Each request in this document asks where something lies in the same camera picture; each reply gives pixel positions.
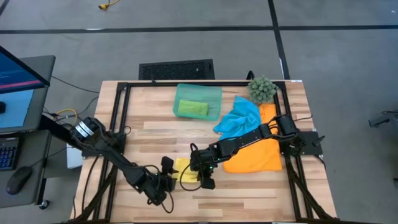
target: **keyboard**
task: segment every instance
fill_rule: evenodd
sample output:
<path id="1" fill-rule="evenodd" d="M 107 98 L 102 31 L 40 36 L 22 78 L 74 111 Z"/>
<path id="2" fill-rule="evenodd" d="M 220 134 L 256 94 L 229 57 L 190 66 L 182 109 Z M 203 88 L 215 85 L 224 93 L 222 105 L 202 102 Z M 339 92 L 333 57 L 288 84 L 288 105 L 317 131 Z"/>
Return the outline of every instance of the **keyboard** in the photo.
<path id="1" fill-rule="evenodd" d="M 19 138 L 0 138 L 0 170 L 14 170 L 19 153 Z"/>

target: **orange towel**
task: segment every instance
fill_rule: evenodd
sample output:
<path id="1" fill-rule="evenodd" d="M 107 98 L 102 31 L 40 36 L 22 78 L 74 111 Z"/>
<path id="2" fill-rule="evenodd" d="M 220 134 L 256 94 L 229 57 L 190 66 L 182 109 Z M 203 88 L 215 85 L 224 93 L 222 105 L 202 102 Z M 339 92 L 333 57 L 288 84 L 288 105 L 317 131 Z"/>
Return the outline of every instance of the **orange towel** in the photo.
<path id="1" fill-rule="evenodd" d="M 274 104 L 262 104 L 259 107 L 262 123 L 267 123 L 276 116 Z M 279 143 L 274 139 L 256 142 L 241 149 L 230 160 L 223 163 L 224 170 L 231 173 L 250 173 L 264 170 L 282 170 Z"/>

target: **yellow cable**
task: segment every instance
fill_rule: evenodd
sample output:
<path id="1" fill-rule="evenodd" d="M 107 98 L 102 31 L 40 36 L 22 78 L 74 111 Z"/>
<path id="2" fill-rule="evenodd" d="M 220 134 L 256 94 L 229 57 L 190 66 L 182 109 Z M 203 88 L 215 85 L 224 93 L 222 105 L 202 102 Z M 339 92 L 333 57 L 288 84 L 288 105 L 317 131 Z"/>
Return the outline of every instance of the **yellow cable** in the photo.
<path id="1" fill-rule="evenodd" d="M 106 10 L 109 6 L 118 3 L 120 0 L 113 1 L 111 3 L 100 4 L 98 7 L 102 10 Z"/>
<path id="2" fill-rule="evenodd" d="M 71 111 L 71 112 L 73 112 L 75 114 L 75 122 L 73 123 L 73 125 L 76 125 L 76 123 L 77 123 L 77 112 L 74 109 L 67 108 L 67 109 L 64 109 L 64 110 L 60 110 L 60 111 L 57 112 L 57 114 L 60 114 L 60 113 L 66 112 L 66 111 Z"/>

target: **green sponge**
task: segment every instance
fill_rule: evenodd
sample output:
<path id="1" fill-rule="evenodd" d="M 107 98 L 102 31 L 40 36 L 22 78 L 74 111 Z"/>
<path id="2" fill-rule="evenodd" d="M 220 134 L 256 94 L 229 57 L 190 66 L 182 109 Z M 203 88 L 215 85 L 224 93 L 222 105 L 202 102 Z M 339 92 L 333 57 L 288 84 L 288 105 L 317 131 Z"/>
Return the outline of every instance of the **green sponge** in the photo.
<path id="1" fill-rule="evenodd" d="M 196 114 L 206 116 L 209 110 L 208 103 L 180 100 L 178 104 L 178 113 Z"/>

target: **computer mouse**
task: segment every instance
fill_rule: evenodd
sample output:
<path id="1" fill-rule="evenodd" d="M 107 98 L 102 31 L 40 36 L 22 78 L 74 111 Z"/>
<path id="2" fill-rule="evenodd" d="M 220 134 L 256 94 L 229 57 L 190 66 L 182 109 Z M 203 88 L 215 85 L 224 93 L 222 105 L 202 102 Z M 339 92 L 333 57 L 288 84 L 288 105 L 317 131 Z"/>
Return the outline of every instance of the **computer mouse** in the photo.
<path id="1" fill-rule="evenodd" d="M 7 193 L 11 195 L 18 194 L 24 187 L 30 175 L 32 175 L 32 171 L 33 169 L 28 166 L 21 167 L 17 171 L 15 171 L 15 173 L 10 177 L 7 182 Z"/>

